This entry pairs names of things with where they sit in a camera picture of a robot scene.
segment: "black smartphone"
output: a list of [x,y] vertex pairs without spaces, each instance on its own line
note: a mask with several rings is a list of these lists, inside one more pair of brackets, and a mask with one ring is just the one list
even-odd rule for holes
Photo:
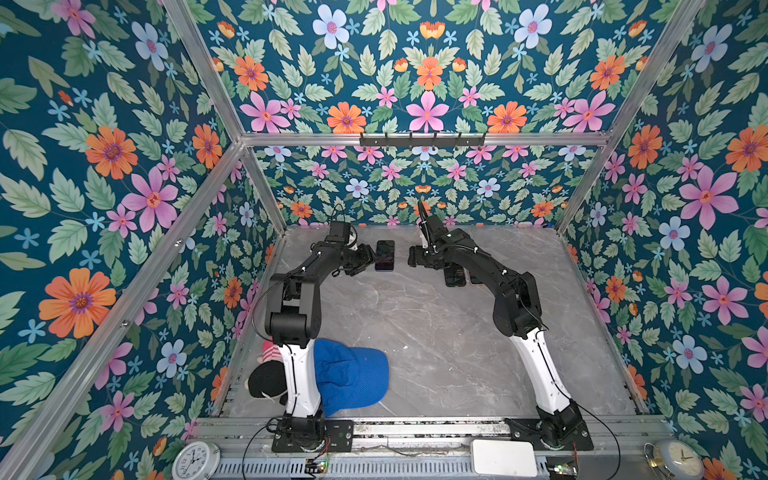
[[458,263],[451,263],[442,270],[445,275],[446,286],[464,286],[467,284],[467,277],[464,274],[464,267]]
[[376,271],[391,272],[395,269],[395,241],[376,242]]

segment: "robotic arm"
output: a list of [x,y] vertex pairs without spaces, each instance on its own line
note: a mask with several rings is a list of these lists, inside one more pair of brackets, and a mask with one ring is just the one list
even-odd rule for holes
[[[314,344],[320,331],[320,284],[342,271],[354,276],[373,263],[369,245],[357,245],[349,223],[332,221],[325,240],[288,273],[270,278],[264,328],[283,357],[288,403],[278,432],[307,450],[325,438],[325,415],[315,381]],[[272,288],[282,283],[283,288]]]
[[493,322],[503,335],[511,337],[533,383],[537,411],[541,418],[541,440],[558,449],[576,431],[586,430],[576,402],[554,368],[543,333],[541,302],[536,280],[499,263],[461,229],[447,230],[436,215],[427,217],[419,204],[423,247],[412,247],[411,266],[435,270],[458,263],[494,294]]

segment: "orange flower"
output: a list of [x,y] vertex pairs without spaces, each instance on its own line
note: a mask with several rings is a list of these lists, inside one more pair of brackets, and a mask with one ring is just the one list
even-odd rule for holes
[[160,440],[157,440],[157,443],[154,444],[154,447],[152,448],[152,455],[159,456],[163,452],[165,452],[165,445],[168,444],[168,437],[163,437]]
[[737,480],[736,474],[725,468],[725,465],[717,458],[704,459],[704,478],[706,480]]
[[[429,211],[432,209],[426,202],[421,202],[424,204],[424,210],[426,210],[427,215],[429,215]],[[416,216],[419,216],[419,203],[417,202],[416,205],[413,206],[413,211],[416,214]]]
[[633,23],[631,27],[629,27],[629,36],[632,38],[637,37],[639,34],[645,30],[645,25],[648,25],[648,22],[645,20],[638,20],[637,22]]
[[419,85],[423,86],[425,90],[432,90],[435,88],[435,85],[440,85],[442,67],[438,65],[437,58],[427,57],[422,61],[421,66],[416,69],[416,74],[419,76],[416,79]]
[[274,253],[275,253],[275,244],[272,243],[266,248],[266,260],[264,261],[266,262],[267,265],[269,265],[270,262],[272,261],[272,255],[274,255]]
[[235,60],[235,75],[239,75],[240,83],[246,85],[253,91],[266,90],[266,84],[270,83],[270,78],[264,73],[264,66],[261,62],[254,62],[253,58],[245,57]]
[[510,101],[507,107],[499,105],[488,117],[488,129],[492,134],[516,134],[520,127],[525,125],[528,117],[523,117],[528,111],[524,106],[518,106],[518,102]]
[[395,70],[399,71],[400,73],[403,73],[404,71],[408,70],[408,61],[404,58],[400,58],[398,61],[395,62]]
[[328,110],[328,126],[333,129],[334,134],[361,134],[366,125],[366,118],[361,117],[362,111],[357,105],[349,106],[345,101],[339,103],[339,106],[333,106]]
[[[763,280],[768,282],[768,272],[763,274]],[[764,302],[760,304],[760,311],[768,318],[768,285],[765,283],[755,285],[755,297]]]
[[571,254],[571,258],[574,259],[574,262],[578,263],[578,251],[576,251],[576,247],[569,243],[568,252]]
[[419,26],[419,31],[424,38],[440,38],[445,33],[445,24],[443,22],[424,22]]
[[643,397],[643,400],[647,399],[648,391],[643,388],[645,386],[645,379],[643,376],[637,373],[637,369],[632,365],[629,365],[627,370],[629,370],[629,374],[634,380],[634,385],[637,387],[637,391],[640,393],[640,396]]
[[659,157],[658,150],[661,148],[661,130],[657,126],[646,125],[643,130],[637,132],[632,138],[632,145],[629,147],[630,165],[643,170],[648,164],[652,164]]
[[240,302],[240,294],[243,292],[243,283],[236,276],[230,278],[227,282],[227,288],[224,290],[224,304],[228,308],[234,308],[237,306],[237,302]]
[[232,38],[235,36],[235,27],[233,27],[232,24],[227,22],[219,22],[216,25],[219,26],[219,31],[221,31],[225,37]]
[[96,164],[96,171],[105,177],[111,175],[115,180],[134,171],[132,165],[139,161],[134,153],[134,141],[126,139],[125,132],[117,127],[114,131],[106,126],[99,127],[98,133],[98,137],[88,135],[85,139],[90,147],[85,151],[85,156],[89,162]]
[[89,336],[94,332],[94,323],[101,322],[109,313],[106,305],[115,301],[114,288],[107,288],[109,279],[102,272],[96,272],[91,278],[87,268],[73,268],[69,271],[69,281],[57,276],[45,287],[45,292],[54,299],[40,302],[40,319],[54,320],[48,331],[64,338],[74,328],[76,339]]
[[467,69],[467,62],[466,60],[456,57],[453,60],[453,63],[451,64],[451,67],[453,68],[453,71],[455,72],[461,72]]
[[312,209],[304,202],[293,202],[290,209],[298,218],[309,218],[312,216]]
[[608,294],[608,298],[616,303],[619,303],[624,299],[624,294],[626,292],[627,286],[624,285],[624,281],[621,278],[614,275],[608,279],[605,287],[605,293]]
[[725,156],[725,161],[733,165],[737,172],[754,172],[759,170],[762,162],[768,161],[768,127],[758,125],[757,130],[752,127],[745,128],[739,133],[738,138],[734,138],[728,145],[730,153]]
[[216,378],[214,378],[214,389],[210,391],[210,401],[215,402],[216,397],[219,396],[219,390],[221,389],[221,384],[224,381],[224,377],[227,376],[227,367],[222,367],[221,370],[219,370],[218,374],[216,374]]
[[540,204],[536,204],[531,211],[534,217],[546,217],[554,210],[554,204],[551,201],[545,200]]
[[623,56],[616,58],[616,55],[611,55],[605,61],[601,61],[589,77],[592,81],[592,88],[594,90],[606,90],[619,81],[619,75],[624,73],[626,67]]
[[61,99],[61,101],[63,101],[64,103],[66,103],[70,107],[74,107],[74,103],[72,103],[72,97],[70,97],[67,94],[67,92],[65,92],[63,90],[59,90],[58,91],[58,97]]
[[194,128],[195,136],[192,137],[192,146],[197,149],[197,159],[211,169],[219,163],[221,157],[221,145],[219,135],[210,129],[210,125],[197,125]]

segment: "clock face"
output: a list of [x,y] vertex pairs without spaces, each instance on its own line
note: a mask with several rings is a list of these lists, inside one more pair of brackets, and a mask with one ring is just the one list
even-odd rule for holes
[[208,447],[204,443],[196,443],[191,448],[179,454],[174,464],[174,477],[195,478],[208,462]]
[[672,459],[672,463],[682,473],[692,477],[699,477],[704,473],[701,458],[699,458],[699,455],[685,443],[670,442],[667,449]]

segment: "clock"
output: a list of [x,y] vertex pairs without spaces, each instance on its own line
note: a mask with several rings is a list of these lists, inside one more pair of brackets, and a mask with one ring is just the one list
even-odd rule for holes
[[221,460],[219,447],[208,442],[192,442],[184,447],[171,470],[174,480],[208,480]]
[[688,444],[668,439],[645,444],[645,458],[661,478],[700,480],[704,475],[701,457]]

